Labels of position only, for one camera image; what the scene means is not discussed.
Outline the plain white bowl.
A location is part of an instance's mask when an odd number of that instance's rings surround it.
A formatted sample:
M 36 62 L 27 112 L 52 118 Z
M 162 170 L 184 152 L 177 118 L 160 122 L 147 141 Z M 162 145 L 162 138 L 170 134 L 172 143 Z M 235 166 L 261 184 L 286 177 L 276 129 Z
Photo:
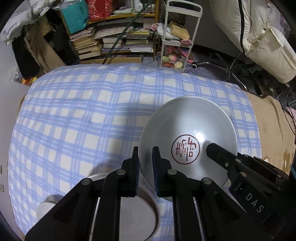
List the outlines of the plain white bowl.
M 121 199 L 119 239 L 151 240 L 159 229 L 159 220 L 156 200 L 140 182 L 136 197 Z

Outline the red bowl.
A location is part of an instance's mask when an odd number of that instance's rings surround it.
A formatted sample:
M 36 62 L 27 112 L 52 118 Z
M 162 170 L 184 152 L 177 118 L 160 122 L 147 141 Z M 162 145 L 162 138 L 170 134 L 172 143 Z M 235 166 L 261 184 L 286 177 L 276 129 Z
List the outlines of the red bowl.
M 227 113 L 214 102 L 197 96 L 175 98 L 151 116 L 140 136 L 138 157 L 142 175 L 154 190 L 152 149 L 187 177 L 211 178 L 223 187 L 227 171 L 207 157 L 206 147 L 215 143 L 237 154 L 237 135 Z

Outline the beige blanket under tablecloth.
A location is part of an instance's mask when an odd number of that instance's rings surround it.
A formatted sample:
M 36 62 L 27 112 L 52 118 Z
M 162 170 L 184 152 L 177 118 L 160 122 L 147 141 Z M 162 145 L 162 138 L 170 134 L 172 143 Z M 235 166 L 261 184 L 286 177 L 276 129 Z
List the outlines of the beige blanket under tablecloth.
M 295 111 L 283 110 L 269 95 L 246 95 L 259 128 L 261 158 L 288 174 L 295 155 Z

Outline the blue white checked tablecloth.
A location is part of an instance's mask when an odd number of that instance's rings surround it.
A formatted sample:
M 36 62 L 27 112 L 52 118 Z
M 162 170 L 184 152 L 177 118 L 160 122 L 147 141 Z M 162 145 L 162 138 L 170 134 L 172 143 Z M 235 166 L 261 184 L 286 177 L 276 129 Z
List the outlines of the blue white checked tablecloth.
M 218 104 L 234 124 L 239 152 L 261 156 L 247 95 L 218 77 L 90 64 L 60 67 L 37 79 L 18 112 L 9 150 L 9 194 L 21 232 L 37 222 L 39 203 L 65 195 L 96 171 L 119 168 L 156 109 L 186 95 Z

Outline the cream duvet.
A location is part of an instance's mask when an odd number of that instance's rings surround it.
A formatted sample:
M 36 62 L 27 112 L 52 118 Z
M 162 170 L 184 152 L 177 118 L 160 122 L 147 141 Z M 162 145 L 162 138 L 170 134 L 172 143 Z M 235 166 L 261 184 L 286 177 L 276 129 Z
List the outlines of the cream duvet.
M 271 1 L 210 1 L 215 23 L 250 60 L 280 83 L 295 77 L 295 51 L 276 28 L 280 12 Z

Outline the yellow plastic bag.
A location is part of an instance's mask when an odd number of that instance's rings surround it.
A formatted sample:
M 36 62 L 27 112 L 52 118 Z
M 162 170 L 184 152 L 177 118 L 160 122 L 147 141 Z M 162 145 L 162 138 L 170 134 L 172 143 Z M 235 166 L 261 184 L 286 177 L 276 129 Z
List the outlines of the yellow plastic bag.
M 31 86 L 32 83 L 34 83 L 37 80 L 37 76 L 34 77 L 29 77 L 29 78 L 22 78 L 21 80 L 21 84 L 27 85 L 27 86 Z

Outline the white utility cart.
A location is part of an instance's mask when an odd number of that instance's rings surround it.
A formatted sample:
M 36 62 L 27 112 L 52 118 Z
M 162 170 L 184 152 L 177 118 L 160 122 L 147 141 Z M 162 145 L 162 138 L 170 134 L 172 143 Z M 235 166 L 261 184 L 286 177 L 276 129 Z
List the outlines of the white utility cart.
M 185 26 L 169 19 L 173 16 L 193 17 L 194 32 L 190 34 Z M 161 37 L 160 68 L 185 71 L 187 65 L 193 63 L 189 57 L 202 16 L 203 7 L 200 4 L 192 1 L 166 1 L 164 23 L 158 24 L 158 29 L 162 30 L 159 34 Z

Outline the beige coat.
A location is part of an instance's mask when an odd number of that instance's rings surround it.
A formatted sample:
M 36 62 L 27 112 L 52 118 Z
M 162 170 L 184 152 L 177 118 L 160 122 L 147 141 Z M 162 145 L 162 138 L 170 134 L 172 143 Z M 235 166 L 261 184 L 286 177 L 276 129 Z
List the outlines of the beige coat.
M 36 63 L 41 67 L 42 73 L 66 65 L 44 38 L 53 30 L 53 26 L 45 16 L 25 26 L 25 44 Z

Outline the stack of books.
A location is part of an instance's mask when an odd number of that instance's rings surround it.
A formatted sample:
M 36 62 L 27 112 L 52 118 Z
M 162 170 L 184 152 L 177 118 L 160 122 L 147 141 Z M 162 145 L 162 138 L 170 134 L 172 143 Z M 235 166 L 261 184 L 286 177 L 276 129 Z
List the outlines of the stack of books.
M 70 36 L 70 42 L 74 46 L 79 60 L 95 58 L 101 55 L 103 44 L 101 40 L 95 39 L 96 32 L 95 27 L 89 27 Z

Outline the wooden bookshelf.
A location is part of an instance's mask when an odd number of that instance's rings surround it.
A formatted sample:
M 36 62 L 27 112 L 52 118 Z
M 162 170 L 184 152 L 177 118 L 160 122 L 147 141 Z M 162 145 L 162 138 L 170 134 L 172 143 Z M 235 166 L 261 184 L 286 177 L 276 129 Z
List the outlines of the wooden bookshelf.
M 62 1 L 55 8 L 61 15 L 70 42 L 72 34 L 69 33 L 61 13 L 61 3 Z M 88 20 L 84 29 L 95 27 L 97 30 L 95 39 L 101 40 L 103 44 L 101 55 L 79 60 L 70 42 L 77 60 L 80 63 L 141 62 L 144 55 L 154 56 L 156 37 L 151 25 L 159 19 L 159 4 L 159 1 L 113 1 L 113 13 L 108 18 Z

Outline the red patterned bag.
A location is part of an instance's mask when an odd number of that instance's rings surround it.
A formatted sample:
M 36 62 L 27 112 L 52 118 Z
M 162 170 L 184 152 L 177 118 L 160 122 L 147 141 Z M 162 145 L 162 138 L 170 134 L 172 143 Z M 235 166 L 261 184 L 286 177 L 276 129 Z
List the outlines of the red patterned bag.
M 108 18 L 113 13 L 113 0 L 87 0 L 90 21 Z

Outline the teal bag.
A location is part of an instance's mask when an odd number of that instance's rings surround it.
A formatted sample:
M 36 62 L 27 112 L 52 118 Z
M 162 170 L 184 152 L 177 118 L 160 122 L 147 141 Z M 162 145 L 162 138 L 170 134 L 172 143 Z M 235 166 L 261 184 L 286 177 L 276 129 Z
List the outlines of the teal bag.
M 89 20 L 88 6 L 85 0 L 62 1 L 60 10 L 70 34 L 85 29 Z

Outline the white puffer jacket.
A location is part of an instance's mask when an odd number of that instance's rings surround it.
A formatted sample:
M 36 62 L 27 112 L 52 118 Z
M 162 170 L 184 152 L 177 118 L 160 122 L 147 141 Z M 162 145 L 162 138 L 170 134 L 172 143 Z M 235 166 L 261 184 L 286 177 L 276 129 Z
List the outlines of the white puffer jacket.
M 23 1 L 8 18 L 1 30 L 1 41 L 7 46 L 21 35 L 26 25 L 37 22 L 45 13 L 59 1 Z

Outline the wall socket lower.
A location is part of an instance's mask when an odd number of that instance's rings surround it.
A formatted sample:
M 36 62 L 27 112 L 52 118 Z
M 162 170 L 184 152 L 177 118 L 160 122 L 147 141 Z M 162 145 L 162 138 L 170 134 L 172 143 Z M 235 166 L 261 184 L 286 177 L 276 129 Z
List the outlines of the wall socket lower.
M 4 193 L 4 186 L 2 184 L 0 184 L 0 192 Z

